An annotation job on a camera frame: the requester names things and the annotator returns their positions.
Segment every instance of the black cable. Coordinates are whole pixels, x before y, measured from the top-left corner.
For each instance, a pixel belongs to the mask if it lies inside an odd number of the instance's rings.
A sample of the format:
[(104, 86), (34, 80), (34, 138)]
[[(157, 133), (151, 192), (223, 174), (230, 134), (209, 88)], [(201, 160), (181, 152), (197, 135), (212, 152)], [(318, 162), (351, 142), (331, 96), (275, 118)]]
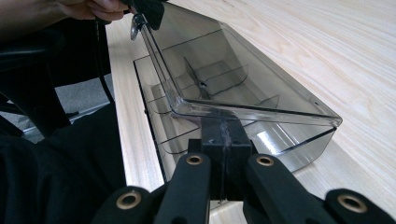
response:
[(108, 101), (111, 104), (114, 104), (113, 96), (111, 95), (107, 83), (105, 82), (105, 74), (102, 66), (102, 54), (100, 50), (100, 37), (99, 37), (99, 21), (95, 21), (95, 32), (96, 32), (96, 41), (93, 41), (93, 49), (95, 51), (95, 53), (93, 54), (93, 58), (95, 60), (96, 72), (98, 73), (99, 80), (102, 84), (102, 88), (105, 91)]

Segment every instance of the transparent plastic box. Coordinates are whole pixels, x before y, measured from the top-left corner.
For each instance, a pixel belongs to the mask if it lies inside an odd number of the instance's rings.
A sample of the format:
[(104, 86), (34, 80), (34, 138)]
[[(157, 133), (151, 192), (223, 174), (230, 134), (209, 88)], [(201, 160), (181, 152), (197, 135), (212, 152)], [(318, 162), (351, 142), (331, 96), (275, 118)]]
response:
[(227, 24), (164, 7), (158, 31), (142, 28), (150, 56), (134, 68), (166, 179), (189, 139), (201, 137), (200, 118), (217, 110), (291, 171), (323, 152), (342, 122), (336, 113)]

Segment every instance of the brass grommet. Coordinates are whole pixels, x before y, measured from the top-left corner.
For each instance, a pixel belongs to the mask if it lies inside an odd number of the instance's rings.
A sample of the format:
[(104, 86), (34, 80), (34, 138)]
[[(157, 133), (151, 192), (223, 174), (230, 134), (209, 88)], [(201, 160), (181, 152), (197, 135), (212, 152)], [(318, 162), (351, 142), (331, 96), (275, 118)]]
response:
[(256, 161), (260, 165), (263, 165), (263, 166), (272, 166), (272, 165), (274, 165), (274, 161), (271, 158), (266, 157), (266, 156), (260, 156), (260, 157), (257, 158)]
[(337, 197), (337, 201), (352, 212), (365, 213), (367, 211), (366, 204), (355, 196), (341, 194)]
[(190, 165), (199, 165), (204, 161), (204, 159), (202, 159), (200, 156), (190, 156), (186, 159), (186, 161)]
[[(131, 197), (131, 202), (125, 202), (125, 199)], [(128, 193), (122, 194), (117, 199), (117, 207), (122, 210), (127, 210), (136, 207), (142, 201), (142, 196), (137, 191), (131, 191)]]

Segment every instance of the black clothing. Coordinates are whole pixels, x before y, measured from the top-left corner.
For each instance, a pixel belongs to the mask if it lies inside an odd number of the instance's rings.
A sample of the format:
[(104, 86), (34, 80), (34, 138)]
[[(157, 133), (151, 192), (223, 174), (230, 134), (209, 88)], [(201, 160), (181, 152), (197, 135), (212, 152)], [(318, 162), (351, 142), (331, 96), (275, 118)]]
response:
[(37, 144), (0, 136), (0, 222), (89, 223), (125, 185), (114, 105)]

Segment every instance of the light wood surface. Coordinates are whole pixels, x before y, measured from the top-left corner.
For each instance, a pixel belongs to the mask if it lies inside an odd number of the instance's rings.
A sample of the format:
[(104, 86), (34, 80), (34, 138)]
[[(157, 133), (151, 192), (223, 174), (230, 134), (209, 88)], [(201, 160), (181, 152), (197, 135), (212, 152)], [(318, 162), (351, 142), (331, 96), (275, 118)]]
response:
[[(325, 152), (295, 172), (323, 198), (353, 189), (396, 217), (396, 2), (174, 0), (224, 21), (344, 120)], [(162, 183), (133, 60), (148, 55), (129, 39), (131, 15), (107, 26), (127, 182)], [(240, 203), (212, 212), (211, 223), (243, 223)]]

